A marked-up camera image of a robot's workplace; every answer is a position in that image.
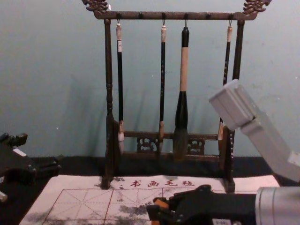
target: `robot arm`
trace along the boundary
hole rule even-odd
[[[233,80],[210,98],[210,103],[230,130],[240,128],[278,175],[300,181],[300,154],[290,150],[266,113]]]

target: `white label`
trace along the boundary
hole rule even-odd
[[[229,219],[212,219],[214,225],[231,225]]]
[[[19,154],[19,155],[22,156],[22,157],[26,156],[26,154],[25,154],[24,152],[22,152],[21,150],[19,150],[19,149],[14,149],[13,151],[14,151],[15,153]]]
[[[118,41],[118,52],[122,52],[122,41]]]

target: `teal wall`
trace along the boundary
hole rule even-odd
[[[112,10],[241,11],[237,0],[110,0]],[[300,146],[300,4],[273,1],[246,22],[240,81],[293,150]],[[30,156],[103,156],[105,153],[104,25],[81,0],[0,1],[0,132],[26,132]],[[121,21],[124,124],[157,131],[161,21]],[[113,113],[118,119],[115,25],[112,22]],[[166,21],[165,131],[174,130],[183,21]],[[189,132],[216,133],[208,102],[222,85],[228,22],[188,21]],[[233,22],[235,43],[236,22]],[[231,48],[229,76],[233,72]],[[126,140],[126,150],[135,149]],[[164,151],[172,143],[166,141]],[[217,153],[217,143],[206,143]],[[257,156],[236,132],[234,154]]]

